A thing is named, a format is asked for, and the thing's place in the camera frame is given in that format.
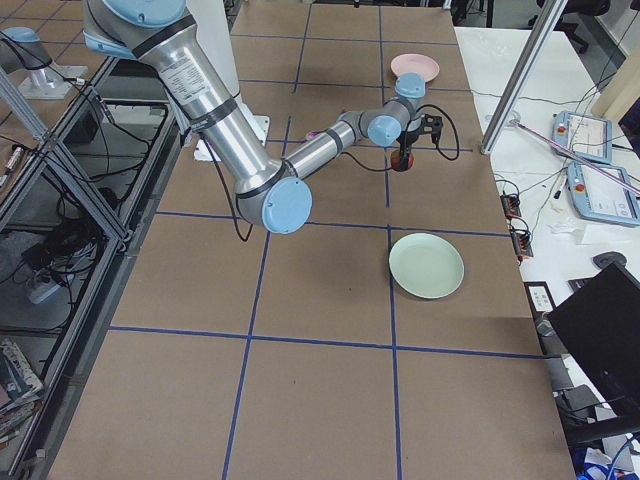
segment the blue joint cap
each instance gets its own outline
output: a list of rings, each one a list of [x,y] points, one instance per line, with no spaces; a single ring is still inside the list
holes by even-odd
[[[278,181],[262,204],[262,223],[273,233],[292,233],[311,214],[311,190],[303,180],[286,177]]]
[[[178,20],[186,0],[102,0],[111,12],[125,22],[146,28],[163,28]]]
[[[17,43],[39,42],[38,34],[27,27],[10,27],[2,31],[7,37]]]
[[[422,98],[427,93],[427,84],[417,73],[405,73],[396,81],[396,93],[405,98]]]
[[[388,147],[402,133],[402,125],[391,115],[380,115],[374,118],[367,129],[367,136],[380,147]]]
[[[87,44],[87,48],[89,50],[93,50],[94,52],[98,52],[103,55],[125,58],[127,60],[136,59],[136,57],[133,55],[133,52],[124,45],[105,40],[104,38],[95,37],[85,31],[83,31],[82,33],[84,34],[84,43]]]

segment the pink plate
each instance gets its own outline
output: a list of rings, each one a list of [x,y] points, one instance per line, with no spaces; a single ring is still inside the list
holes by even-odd
[[[417,73],[425,82],[430,82],[438,76],[440,67],[431,57],[419,53],[405,53],[391,60],[391,71],[396,77],[405,73]]]

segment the white desk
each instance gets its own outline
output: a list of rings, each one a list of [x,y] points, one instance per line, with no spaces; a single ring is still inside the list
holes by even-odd
[[[456,28],[456,35],[471,89],[480,93],[502,94],[529,32]],[[593,81],[565,35],[554,32],[521,96],[561,103],[580,100],[593,86]],[[474,100],[480,124],[485,130],[489,123],[487,117],[494,112],[499,99],[474,93]],[[548,136],[551,134],[553,115],[562,110],[576,109],[577,105],[577,102],[560,106],[521,99],[515,110],[520,114],[522,124]],[[577,111],[584,113],[591,105],[593,102],[583,102]],[[617,125],[614,125],[613,133],[614,137],[622,135]],[[624,137],[616,139],[614,143],[628,146]],[[614,165],[625,167],[635,177],[640,176],[640,161],[634,153],[614,149],[613,158]],[[491,154],[494,172],[516,183],[521,190],[560,170],[563,160],[547,145],[515,128],[503,131]],[[543,185],[529,190],[521,198],[523,217],[532,228],[549,189],[553,188],[555,192],[559,186],[554,179]],[[505,186],[508,192],[513,191],[510,188]],[[552,227],[561,225],[575,230],[572,233],[554,233],[557,230]],[[582,243],[585,229],[589,235],[597,234],[591,241],[585,239],[589,244]],[[520,271],[525,281],[546,281],[554,300],[560,303],[572,293],[567,280],[591,277],[598,272],[591,258],[599,253],[611,250],[623,253],[628,260],[628,270],[640,277],[639,244],[640,228],[606,225],[578,218],[569,195],[563,190],[558,200],[552,198],[542,209],[532,244],[535,257],[525,260]]]

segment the blue cable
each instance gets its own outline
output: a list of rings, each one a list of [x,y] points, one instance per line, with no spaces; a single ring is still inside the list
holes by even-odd
[[[636,436],[634,435],[633,437],[631,437],[629,440],[627,440],[626,442],[624,442],[624,444],[620,447],[620,450],[618,450],[618,452],[616,453],[615,457],[613,457],[613,460],[611,461],[611,468],[609,469],[609,473],[607,474],[607,478],[606,480],[612,480],[613,479],[613,472],[616,469],[616,462],[618,461],[618,458],[620,457],[620,455],[622,455],[622,452],[629,446],[631,445],[631,442],[633,442],[636,439]]]

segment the light blue control panel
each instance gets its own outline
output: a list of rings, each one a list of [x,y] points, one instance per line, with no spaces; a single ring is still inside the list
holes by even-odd
[[[630,182],[622,167],[600,168],[625,183]],[[631,227],[640,225],[640,207],[635,196],[594,169],[571,162],[567,167],[567,185],[582,218]]]
[[[552,139],[582,158],[611,165],[612,128],[610,120],[565,110],[556,115]]]

